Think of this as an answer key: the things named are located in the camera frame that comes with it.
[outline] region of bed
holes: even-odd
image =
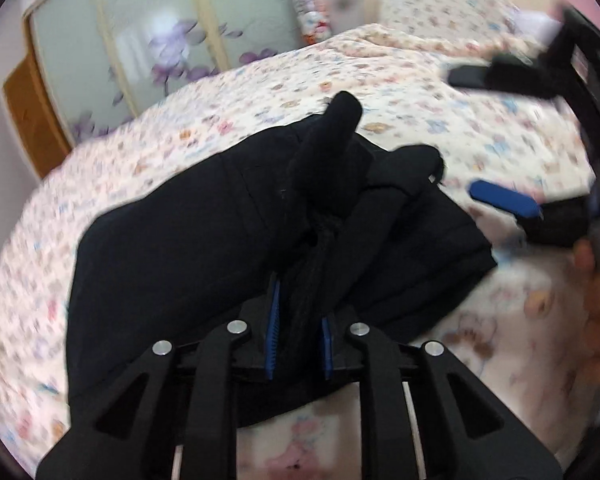
[[[512,220],[472,202],[466,187],[484,178],[545,200],[584,192],[592,173],[567,107],[444,82],[450,64],[501,50],[532,56],[538,45],[505,31],[450,40],[365,25],[190,84],[74,150],[30,197],[0,255],[0,438],[9,452],[33,476],[69,425],[66,306],[93,219],[248,135],[320,113],[347,90],[363,104],[367,139],[389,150],[438,147],[444,191],[494,244],[497,269],[424,337],[445,342],[567,466],[594,397],[577,375],[582,287],[566,252],[526,248]],[[240,430],[238,476],[358,478],[357,398],[352,384]]]

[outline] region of frosted glass door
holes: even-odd
[[[292,0],[211,0],[231,66],[302,46]]]
[[[193,0],[102,0],[102,12],[138,111],[217,73]]]
[[[94,0],[46,0],[30,26],[47,92],[72,144],[132,118],[98,31]]]

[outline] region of metal screw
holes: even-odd
[[[152,350],[156,355],[167,355],[173,350],[173,345],[168,341],[158,341],[157,343],[154,343]]]
[[[437,341],[429,341],[424,345],[424,351],[433,357],[438,357],[444,353],[445,347],[442,346],[442,343]]]
[[[357,335],[358,337],[362,337],[363,335],[367,335],[371,329],[369,325],[366,323],[354,323],[349,327],[349,331],[353,335]]]
[[[226,329],[232,334],[241,334],[245,330],[247,330],[248,325],[241,319],[234,319],[230,321]]]

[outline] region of black jacket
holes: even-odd
[[[378,148],[355,134],[361,114],[341,92],[324,115],[255,134],[91,225],[68,310],[72,416],[155,341],[234,319],[273,270],[286,381],[340,304],[406,343],[464,300],[494,261],[438,189],[440,154]]]

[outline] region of silver pin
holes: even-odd
[[[171,468],[171,480],[180,479],[180,467],[182,466],[182,448],[184,446],[176,446],[176,450],[173,453],[173,467]]]
[[[231,334],[241,334],[247,330],[247,324],[241,319],[234,319],[227,324],[226,329]]]
[[[369,325],[366,323],[354,323],[349,327],[349,331],[353,335],[357,335],[358,337],[362,337],[363,335],[367,335],[371,329]]]
[[[442,343],[437,341],[429,341],[426,345],[424,345],[424,351],[433,357],[438,357],[442,355],[445,351],[445,347],[442,346]]]
[[[404,390],[404,400],[407,402],[407,411],[409,412],[409,422],[411,423],[411,436],[413,437],[413,449],[416,452],[416,466],[418,467],[418,478],[425,480],[427,478],[427,467],[424,462],[424,451],[422,450],[422,439],[420,437],[420,428],[418,427],[418,417],[416,416],[416,407],[411,397],[409,383],[402,383]]]
[[[154,343],[152,350],[156,355],[167,355],[173,350],[173,345],[168,341],[158,341],[157,343]]]

